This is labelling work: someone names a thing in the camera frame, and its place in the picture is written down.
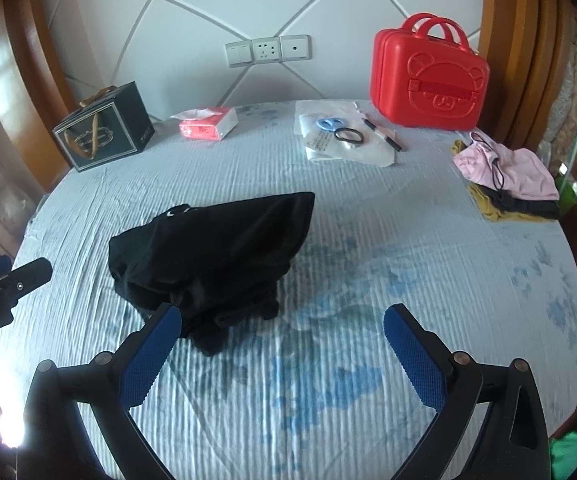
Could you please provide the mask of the red tissue pack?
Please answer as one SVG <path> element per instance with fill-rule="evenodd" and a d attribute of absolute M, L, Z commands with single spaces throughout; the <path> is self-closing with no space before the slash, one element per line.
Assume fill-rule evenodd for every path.
<path fill-rule="evenodd" d="M 221 141 L 238 125 L 234 107 L 193 108 L 172 118 L 179 123 L 183 138 L 189 140 Z"/>

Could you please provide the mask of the wooden headboard frame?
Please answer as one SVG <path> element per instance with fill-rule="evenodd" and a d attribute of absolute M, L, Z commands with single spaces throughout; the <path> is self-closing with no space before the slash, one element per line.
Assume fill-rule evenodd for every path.
<path fill-rule="evenodd" d="M 478 127 L 534 151 L 563 84 L 575 36 L 571 0 L 483 0 L 479 53 L 490 67 Z"/>

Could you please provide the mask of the black garment under pink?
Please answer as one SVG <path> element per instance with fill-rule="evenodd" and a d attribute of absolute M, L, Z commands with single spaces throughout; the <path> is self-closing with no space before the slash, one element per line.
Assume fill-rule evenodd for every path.
<path fill-rule="evenodd" d="M 496 191 L 482 186 L 482 192 L 489 198 L 491 204 L 504 212 L 514 214 L 529 214 L 546 220 L 558 220 L 561 218 L 556 200 L 522 200 L 515 198 L 504 190 Z"/>

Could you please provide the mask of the white wall socket panel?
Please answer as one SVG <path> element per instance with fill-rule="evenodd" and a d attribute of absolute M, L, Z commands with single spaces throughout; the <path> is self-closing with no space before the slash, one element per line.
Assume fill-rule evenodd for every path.
<path fill-rule="evenodd" d="M 311 37 L 290 35 L 230 42 L 224 46 L 231 68 L 255 64 L 308 61 L 312 56 Z"/>

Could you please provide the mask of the light blue bed sheet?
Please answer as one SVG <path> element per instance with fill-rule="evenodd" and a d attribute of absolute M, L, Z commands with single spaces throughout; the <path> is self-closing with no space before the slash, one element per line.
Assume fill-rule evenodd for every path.
<path fill-rule="evenodd" d="M 577 404 L 577 267 L 555 222 L 491 222 L 454 167 L 451 132 L 401 129 L 378 168 L 311 162 L 291 104 L 243 106 L 220 142 L 157 127 L 141 154 L 72 171 L 26 229 L 16 261 L 49 284 L 0 333 L 0 430 L 24 437 L 37 365 L 87 363 L 142 324 L 108 271 L 108 243 L 172 206 L 300 191 L 315 196 L 281 310 L 203 356 L 176 344 L 132 415 L 179 479 L 388 479 L 433 418 L 383 332 L 392 304 L 476 361 L 526 360 L 546 426 Z"/>

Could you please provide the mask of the red plastic carry case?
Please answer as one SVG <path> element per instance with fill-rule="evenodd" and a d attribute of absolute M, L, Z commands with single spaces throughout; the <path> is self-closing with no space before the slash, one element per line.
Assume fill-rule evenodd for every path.
<path fill-rule="evenodd" d="M 489 77 L 459 24 L 416 13 L 375 35 L 369 97 L 394 124 L 467 131 L 479 121 Z"/>

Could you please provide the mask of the dark green gift box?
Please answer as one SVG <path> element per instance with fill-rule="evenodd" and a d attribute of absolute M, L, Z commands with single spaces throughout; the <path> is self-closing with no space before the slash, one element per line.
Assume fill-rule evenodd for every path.
<path fill-rule="evenodd" d="M 154 133 L 134 81 L 103 88 L 52 130 L 58 146 L 79 172 L 142 153 Z"/>

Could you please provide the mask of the clear plastic bag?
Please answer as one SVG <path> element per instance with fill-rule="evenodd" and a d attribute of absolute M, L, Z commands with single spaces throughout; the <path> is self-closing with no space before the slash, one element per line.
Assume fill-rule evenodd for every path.
<path fill-rule="evenodd" d="M 296 102 L 295 132 L 301 137 L 307 159 L 346 160 L 378 168 L 392 166 L 398 153 L 364 125 L 363 117 L 369 115 L 353 101 Z M 395 140 L 395 133 L 378 125 L 375 119 L 369 120 Z"/>

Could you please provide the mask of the mustard yellow garment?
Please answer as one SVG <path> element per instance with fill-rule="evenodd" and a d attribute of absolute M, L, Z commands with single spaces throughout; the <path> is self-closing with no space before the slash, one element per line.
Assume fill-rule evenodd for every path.
<path fill-rule="evenodd" d="M 459 151 L 462 151 L 465 146 L 471 142 L 462 140 L 457 140 L 451 146 L 452 161 L 453 156 Z M 557 221 L 557 220 L 546 220 L 539 217 L 529 216 L 529 214 L 514 214 L 513 212 L 504 212 L 495 208 L 489 198 L 484 192 L 482 192 L 481 185 L 471 183 L 466 180 L 466 188 L 471 198 L 475 201 L 481 214 L 489 221 L 528 221 L 528 222 L 542 222 L 542 221 Z"/>

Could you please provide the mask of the black printed t-shirt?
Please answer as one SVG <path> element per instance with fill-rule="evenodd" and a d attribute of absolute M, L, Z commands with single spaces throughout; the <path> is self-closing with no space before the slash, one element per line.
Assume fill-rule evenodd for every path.
<path fill-rule="evenodd" d="M 110 239 L 115 292 L 140 311 L 177 307 L 181 338 L 215 356 L 230 328 L 278 316 L 279 281 L 305 243 L 314 203 L 298 192 L 174 206 Z"/>

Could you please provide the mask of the black pen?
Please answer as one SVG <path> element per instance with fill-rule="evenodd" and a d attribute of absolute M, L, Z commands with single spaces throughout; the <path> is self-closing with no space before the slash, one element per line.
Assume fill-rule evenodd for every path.
<path fill-rule="evenodd" d="M 374 122 L 371 122 L 369 118 L 363 117 L 362 122 L 364 122 L 364 125 L 366 125 L 367 128 L 370 128 L 381 140 L 383 140 L 386 144 L 388 144 L 391 148 L 393 148 L 397 153 L 402 152 L 403 147 L 397 142 L 395 142 L 395 140 L 393 140 L 392 137 L 389 136 L 387 133 L 384 133 L 384 131 L 381 130 L 381 128 L 377 127 L 377 125 L 375 125 Z"/>

